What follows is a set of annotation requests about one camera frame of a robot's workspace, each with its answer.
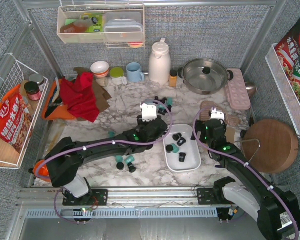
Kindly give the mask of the tan scouring pad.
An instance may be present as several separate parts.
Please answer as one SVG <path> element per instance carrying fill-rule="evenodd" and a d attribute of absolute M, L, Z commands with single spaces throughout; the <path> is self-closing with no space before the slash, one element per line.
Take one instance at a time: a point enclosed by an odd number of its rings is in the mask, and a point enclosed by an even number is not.
<path fill-rule="evenodd" d="M 236 130 L 234 128 L 227 127 L 225 132 L 227 142 L 233 144 L 235 142 L 235 135 L 236 135 Z"/>

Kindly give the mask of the teal coffee capsule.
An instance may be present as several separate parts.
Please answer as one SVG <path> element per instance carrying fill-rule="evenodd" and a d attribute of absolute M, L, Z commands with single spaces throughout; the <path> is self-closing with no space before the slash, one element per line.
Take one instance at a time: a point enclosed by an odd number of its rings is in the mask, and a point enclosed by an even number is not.
<path fill-rule="evenodd" d="M 116 160 L 117 163 L 122 163 L 124 161 L 124 158 L 122 156 L 120 156 L 120 155 L 117 155 L 115 157 L 115 160 Z"/>
<path fill-rule="evenodd" d="M 172 97 L 168 97 L 166 100 L 166 105 L 167 106 L 172 106 L 173 105 L 173 98 Z"/>
<path fill-rule="evenodd" d="M 160 105 L 158 106 L 158 109 L 161 110 L 161 111 L 164 111 L 164 110 L 165 110 L 165 107 L 164 107 L 163 105 L 160 104 Z"/>
<path fill-rule="evenodd" d="M 124 161 L 128 165 L 130 163 L 133 163 L 135 161 L 135 158 L 133 155 L 129 155 Z"/>
<path fill-rule="evenodd" d="M 176 154 L 180 151 L 180 148 L 177 145 L 175 145 L 174 143 L 172 143 L 171 146 L 173 148 L 173 150 L 172 150 L 173 153 Z"/>
<path fill-rule="evenodd" d="M 116 136 L 116 133 L 114 131 L 109 131 L 108 132 L 108 137 L 109 138 L 114 138 Z"/>
<path fill-rule="evenodd" d="M 144 101 L 144 103 L 147 104 L 147 105 L 150 105 L 150 104 L 153 104 L 154 102 L 153 102 L 152 99 L 146 99 L 146 100 Z"/>

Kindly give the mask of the white storage basket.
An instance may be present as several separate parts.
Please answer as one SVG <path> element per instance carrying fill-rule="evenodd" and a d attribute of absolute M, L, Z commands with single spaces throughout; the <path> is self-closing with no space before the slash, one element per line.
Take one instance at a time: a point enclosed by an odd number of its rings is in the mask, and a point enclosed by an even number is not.
<path fill-rule="evenodd" d="M 177 142 L 173 140 L 173 135 L 181 133 L 182 137 L 186 139 L 186 143 L 178 146 Z M 163 147 L 165 154 L 165 161 L 167 167 L 175 173 L 183 173 L 197 170 L 201 164 L 201 155 L 197 142 L 192 139 L 193 128 L 187 124 L 175 124 L 171 127 L 170 133 L 163 139 Z M 178 153 L 167 153 L 166 146 L 175 144 L 179 147 Z M 185 162 L 179 162 L 179 153 L 186 153 Z"/>

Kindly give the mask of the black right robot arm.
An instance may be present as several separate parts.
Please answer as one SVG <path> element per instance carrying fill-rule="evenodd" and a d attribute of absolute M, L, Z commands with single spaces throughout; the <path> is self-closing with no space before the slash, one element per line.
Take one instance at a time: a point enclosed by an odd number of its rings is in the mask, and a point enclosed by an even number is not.
<path fill-rule="evenodd" d="M 245 186 L 237 191 L 235 181 L 220 187 L 221 196 L 237 204 L 257 223 L 267 240 L 300 240 L 299 202 L 291 191 L 282 191 L 266 180 L 239 148 L 227 141 L 227 126 L 220 117 L 202 122 L 196 116 L 193 136 L 205 149 L 209 157 L 235 175 Z"/>

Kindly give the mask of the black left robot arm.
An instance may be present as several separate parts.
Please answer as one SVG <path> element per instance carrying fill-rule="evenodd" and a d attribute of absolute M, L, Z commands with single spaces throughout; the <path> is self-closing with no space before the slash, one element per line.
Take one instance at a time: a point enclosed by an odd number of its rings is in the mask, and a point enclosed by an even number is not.
<path fill-rule="evenodd" d="M 88 182 L 77 174 L 80 167 L 108 157 L 143 153 L 167 132 L 168 124 L 160 116 L 150 121 L 139 116 L 137 127 L 114 137 L 90 142 L 65 137 L 45 157 L 51 184 L 64 187 L 79 199 L 90 191 Z"/>

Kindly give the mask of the white mesh side basket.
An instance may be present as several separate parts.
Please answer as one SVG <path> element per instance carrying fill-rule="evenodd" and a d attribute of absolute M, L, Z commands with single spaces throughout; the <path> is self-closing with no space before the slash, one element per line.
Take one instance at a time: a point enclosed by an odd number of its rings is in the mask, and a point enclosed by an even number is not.
<path fill-rule="evenodd" d="M 265 56 L 265 60 L 271 71 L 272 77 L 274 78 L 295 132 L 300 135 L 300 103 L 279 61 L 279 57 L 276 54 L 276 45 L 276 43 L 271 45 Z"/>

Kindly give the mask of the striped brown mat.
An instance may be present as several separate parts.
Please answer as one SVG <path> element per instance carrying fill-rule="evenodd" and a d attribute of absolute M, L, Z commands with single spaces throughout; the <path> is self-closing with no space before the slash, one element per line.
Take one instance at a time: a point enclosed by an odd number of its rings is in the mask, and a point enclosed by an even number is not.
<path fill-rule="evenodd" d="M 221 111 L 224 113 L 225 115 L 225 123 L 231 127 L 236 127 L 238 126 L 242 121 L 241 119 L 234 115 L 234 114 L 230 114 L 228 113 L 225 109 L 223 109 L 222 107 L 220 107 L 219 105 L 217 105 L 215 102 L 213 101 L 203 101 L 200 104 L 200 109 L 203 111 L 200 113 L 199 119 L 203 122 L 208 121 L 211 116 L 209 114 L 209 112 L 211 111 L 211 108 L 216 108 L 217 111 Z"/>

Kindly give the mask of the clear wine glass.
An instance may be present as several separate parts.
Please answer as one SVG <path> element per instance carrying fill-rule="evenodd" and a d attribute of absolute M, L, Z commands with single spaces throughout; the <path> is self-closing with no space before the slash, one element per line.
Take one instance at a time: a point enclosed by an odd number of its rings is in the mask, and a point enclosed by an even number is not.
<path fill-rule="evenodd" d="M 149 90 L 151 90 L 153 92 L 158 92 L 162 88 L 159 83 L 151 81 L 151 80 L 147 81 L 146 86 Z"/>

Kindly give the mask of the pink egg tray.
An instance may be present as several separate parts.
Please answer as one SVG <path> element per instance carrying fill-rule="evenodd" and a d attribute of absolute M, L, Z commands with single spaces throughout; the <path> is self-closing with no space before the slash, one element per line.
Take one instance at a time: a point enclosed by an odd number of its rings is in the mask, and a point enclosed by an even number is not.
<path fill-rule="evenodd" d="M 251 107 L 251 101 L 246 89 L 242 71 L 238 68 L 227 68 L 229 80 L 225 85 L 225 93 L 230 107 L 236 111 L 246 111 Z"/>

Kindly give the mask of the steel pot with lid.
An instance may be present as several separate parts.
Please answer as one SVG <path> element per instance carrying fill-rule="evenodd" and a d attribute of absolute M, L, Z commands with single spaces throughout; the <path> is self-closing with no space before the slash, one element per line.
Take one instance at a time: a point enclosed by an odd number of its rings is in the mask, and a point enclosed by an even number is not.
<path fill-rule="evenodd" d="M 177 73 L 187 89 L 199 95 L 215 94 L 234 78 L 231 70 L 208 58 L 191 60 L 179 68 Z"/>

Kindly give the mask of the brown felt mat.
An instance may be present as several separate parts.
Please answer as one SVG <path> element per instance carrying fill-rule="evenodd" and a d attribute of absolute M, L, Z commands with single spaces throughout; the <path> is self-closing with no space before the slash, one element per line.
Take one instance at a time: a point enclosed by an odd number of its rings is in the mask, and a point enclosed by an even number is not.
<path fill-rule="evenodd" d="M 108 93 L 108 91 L 100 86 L 97 81 L 96 81 L 96 77 L 93 75 L 93 73 L 88 70 L 85 67 L 75 67 L 73 69 L 78 75 L 81 75 L 82 73 L 88 72 L 92 74 L 92 89 L 93 89 L 93 93 L 94 96 L 96 98 L 96 106 L 99 110 L 100 113 L 106 111 L 110 105 L 108 104 L 108 100 L 111 99 L 111 95 Z"/>

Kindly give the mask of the yellow spice bottle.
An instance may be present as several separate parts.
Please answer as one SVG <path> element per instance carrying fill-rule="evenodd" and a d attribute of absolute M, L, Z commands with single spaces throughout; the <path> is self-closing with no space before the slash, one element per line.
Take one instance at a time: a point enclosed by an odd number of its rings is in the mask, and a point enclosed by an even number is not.
<path fill-rule="evenodd" d="M 175 88 L 177 86 L 178 71 L 172 69 L 169 75 L 169 86 Z"/>

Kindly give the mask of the metal ladle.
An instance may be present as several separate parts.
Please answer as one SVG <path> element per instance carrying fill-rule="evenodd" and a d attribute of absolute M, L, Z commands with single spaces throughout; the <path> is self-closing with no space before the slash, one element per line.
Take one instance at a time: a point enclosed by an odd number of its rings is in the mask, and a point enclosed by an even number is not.
<path fill-rule="evenodd" d="M 256 86 L 253 82 L 251 82 L 251 81 L 245 82 L 245 87 L 246 87 L 248 96 L 249 96 L 249 98 L 251 99 L 251 98 L 255 95 L 255 93 L 257 92 L 258 88 L 257 88 L 257 86 Z"/>

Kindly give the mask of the round wooden cutting board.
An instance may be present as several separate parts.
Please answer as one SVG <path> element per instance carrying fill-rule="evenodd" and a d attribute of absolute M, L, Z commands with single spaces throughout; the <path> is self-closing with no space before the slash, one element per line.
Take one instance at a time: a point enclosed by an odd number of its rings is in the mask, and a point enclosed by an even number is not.
<path fill-rule="evenodd" d="M 296 160 L 299 150 L 297 134 L 287 124 L 263 119 L 253 124 L 241 143 L 245 158 L 259 172 L 278 174 Z"/>

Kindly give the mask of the light blue mug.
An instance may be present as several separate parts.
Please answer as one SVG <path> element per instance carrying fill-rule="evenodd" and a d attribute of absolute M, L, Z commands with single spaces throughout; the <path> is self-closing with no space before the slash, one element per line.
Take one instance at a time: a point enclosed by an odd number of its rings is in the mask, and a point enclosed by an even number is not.
<path fill-rule="evenodd" d="M 142 67 L 137 62 L 131 62 L 126 66 L 127 80 L 132 83 L 139 83 L 145 80 Z"/>

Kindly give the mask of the white thermos jug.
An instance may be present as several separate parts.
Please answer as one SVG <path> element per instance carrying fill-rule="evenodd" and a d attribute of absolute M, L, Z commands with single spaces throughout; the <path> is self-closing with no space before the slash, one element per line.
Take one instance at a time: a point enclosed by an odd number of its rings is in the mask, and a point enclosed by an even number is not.
<path fill-rule="evenodd" d="M 168 83 L 171 71 L 170 48 L 165 38 L 155 42 L 149 57 L 149 79 L 161 86 Z"/>

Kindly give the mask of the glass jar green lid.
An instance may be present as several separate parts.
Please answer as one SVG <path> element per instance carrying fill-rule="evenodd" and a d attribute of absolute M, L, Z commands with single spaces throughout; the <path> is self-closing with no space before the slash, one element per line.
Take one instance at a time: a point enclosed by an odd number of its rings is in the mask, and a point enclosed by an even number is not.
<path fill-rule="evenodd" d="M 114 67 L 109 72 L 114 85 L 127 85 L 128 81 L 124 75 L 124 70 L 121 67 Z"/>

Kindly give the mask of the small glass jar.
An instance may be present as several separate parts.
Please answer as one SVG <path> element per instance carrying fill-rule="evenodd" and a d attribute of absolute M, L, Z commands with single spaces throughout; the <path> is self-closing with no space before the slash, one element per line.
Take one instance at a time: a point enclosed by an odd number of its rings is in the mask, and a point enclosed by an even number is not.
<path fill-rule="evenodd" d="M 101 87 L 106 88 L 109 84 L 108 77 L 96 78 L 95 80 Z"/>

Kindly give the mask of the white orange striped bowl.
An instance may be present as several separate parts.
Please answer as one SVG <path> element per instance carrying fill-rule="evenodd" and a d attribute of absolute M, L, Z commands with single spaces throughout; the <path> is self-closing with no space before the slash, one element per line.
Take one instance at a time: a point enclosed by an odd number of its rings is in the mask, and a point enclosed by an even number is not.
<path fill-rule="evenodd" d="M 97 78 L 106 77 L 110 72 L 110 65 L 105 61 L 97 61 L 90 66 L 90 71 Z"/>

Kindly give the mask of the red cloth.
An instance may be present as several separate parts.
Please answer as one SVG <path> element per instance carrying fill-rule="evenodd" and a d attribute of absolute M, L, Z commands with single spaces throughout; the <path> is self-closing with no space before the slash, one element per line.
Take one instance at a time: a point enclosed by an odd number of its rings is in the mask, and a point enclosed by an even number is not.
<path fill-rule="evenodd" d="M 70 114 L 91 123 L 97 119 L 100 113 L 93 91 L 93 77 L 91 72 L 83 72 L 77 76 L 75 81 L 62 79 L 59 93 Z"/>

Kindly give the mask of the orange tray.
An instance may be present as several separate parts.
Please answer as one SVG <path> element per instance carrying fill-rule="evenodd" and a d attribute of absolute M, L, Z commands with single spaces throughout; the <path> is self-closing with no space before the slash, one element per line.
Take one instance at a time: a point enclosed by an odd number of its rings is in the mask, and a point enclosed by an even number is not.
<path fill-rule="evenodd" d="M 75 120 L 76 117 L 73 116 L 71 113 L 68 112 L 68 106 L 67 105 L 54 105 L 50 106 L 52 104 L 53 97 L 56 93 L 57 90 L 57 84 L 54 81 L 52 84 L 51 89 L 48 92 L 47 95 L 47 100 L 44 104 L 42 113 L 41 113 L 41 118 L 43 120 L 47 121 L 53 121 L 56 119 L 61 119 L 61 120 Z"/>

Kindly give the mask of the clear plastic container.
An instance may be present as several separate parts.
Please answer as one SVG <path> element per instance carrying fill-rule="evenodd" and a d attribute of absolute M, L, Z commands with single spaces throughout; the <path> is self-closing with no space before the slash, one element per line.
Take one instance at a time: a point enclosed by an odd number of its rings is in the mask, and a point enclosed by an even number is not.
<path fill-rule="evenodd" d="M 107 12 L 103 32 L 110 43 L 143 41 L 142 14 L 137 11 Z"/>

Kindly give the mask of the green food packet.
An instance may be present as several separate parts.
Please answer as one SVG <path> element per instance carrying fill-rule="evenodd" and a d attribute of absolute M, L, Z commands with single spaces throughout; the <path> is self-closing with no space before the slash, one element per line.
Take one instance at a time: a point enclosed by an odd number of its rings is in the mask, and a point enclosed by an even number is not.
<path fill-rule="evenodd" d="M 104 31 L 104 15 L 96 14 L 96 13 L 84 13 L 80 15 L 80 20 L 88 20 L 91 18 L 95 18 L 93 21 L 93 25 L 89 26 L 86 33 L 102 33 Z"/>

